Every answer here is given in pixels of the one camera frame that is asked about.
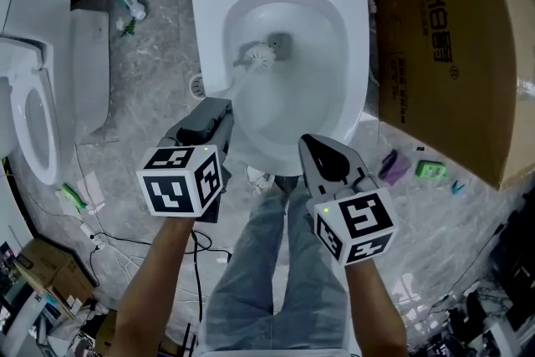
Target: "white toilet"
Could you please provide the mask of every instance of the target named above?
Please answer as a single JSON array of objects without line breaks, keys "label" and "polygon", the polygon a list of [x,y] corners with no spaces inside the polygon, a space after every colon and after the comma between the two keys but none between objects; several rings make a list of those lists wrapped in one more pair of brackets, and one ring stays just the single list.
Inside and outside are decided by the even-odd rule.
[{"label": "white toilet", "polygon": [[232,84],[247,46],[273,34],[292,54],[248,79],[233,100],[232,148],[260,171],[302,174],[305,133],[349,143],[364,108],[369,72],[367,0],[192,0],[206,95]]},{"label": "white toilet", "polygon": [[24,157],[46,185],[63,181],[75,142],[106,121],[108,21],[107,13],[71,12],[70,0],[11,0],[0,17],[0,79],[11,87]]}]

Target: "light blue jeans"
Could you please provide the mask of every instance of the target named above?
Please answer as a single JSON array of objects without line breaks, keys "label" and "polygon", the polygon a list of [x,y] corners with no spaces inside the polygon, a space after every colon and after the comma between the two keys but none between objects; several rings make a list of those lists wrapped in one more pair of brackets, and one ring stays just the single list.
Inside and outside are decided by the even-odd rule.
[{"label": "light blue jeans", "polygon": [[273,314],[272,279],[283,239],[284,198],[274,188],[251,212],[210,297],[199,338],[203,352],[344,347],[347,294],[313,234],[309,198],[301,182],[290,196],[290,269],[281,312]]}]

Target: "gray tile floor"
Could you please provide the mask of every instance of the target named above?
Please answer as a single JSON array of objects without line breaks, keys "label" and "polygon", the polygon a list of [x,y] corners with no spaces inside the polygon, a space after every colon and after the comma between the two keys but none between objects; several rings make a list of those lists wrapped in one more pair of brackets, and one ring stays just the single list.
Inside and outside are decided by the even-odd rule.
[{"label": "gray tile floor", "polygon": [[[105,230],[117,237],[151,241],[161,219],[147,211],[135,176],[145,149],[154,146],[167,129],[196,106],[189,95],[189,78],[199,71],[196,35],[191,0],[141,0],[148,16],[137,23],[135,35],[122,38],[115,22],[130,21],[118,0],[84,0],[76,8],[107,11],[110,14],[110,114],[101,130],[78,147],[68,174],[76,186],[83,175],[94,171],[104,194],[105,206],[97,216],[82,213],[96,232]],[[444,161],[450,175],[439,181],[422,181],[407,174],[390,188],[400,217],[400,233],[393,247],[377,258],[385,284],[404,316],[410,344],[418,345],[444,318],[431,314],[431,307],[448,293],[474,260],[496,227],[522,203],[524,183],[500,194],[470,173],[407,135],[377,121],[363,123],[354,138],[356,148],[372,174],[380,170],[381,160],[396,148],[415,166],[421,159]],[[10,156],[28,210],[38,229],[52,239],[75,248],[89,266],[93,243],[81,232],[80,221],[58,217],[61,209],[55,189],[38,183],[20,151]],[[197,224],[208,233],[214,247],[232,250],[252,206],[252,188],[245,177],[245,166],[232,155],[226,161],[233,174],[222,199],[220,221],[216,225]],[[459,180],[466,188],[457,196],[451,184]],[[109,306],[116,306],[146,254],[147,246],[114,242],[113,247],[93,256],[100,287],[95,294]],[[486,269],[488,250],[455,287],[458,296]],[[224,255],[204,252],[199,255],[203,300],[210,295],[226,265]],[[288,274],[288,245],[283,243],[278,269],[273,280],[275,307],[282,305]],[[432,309],[446,309],[450,299]],[[175,306],[168,334],[181,341],[188,322],[196,325],[197,295],[192,257],[186,256],[176,290]]]}]

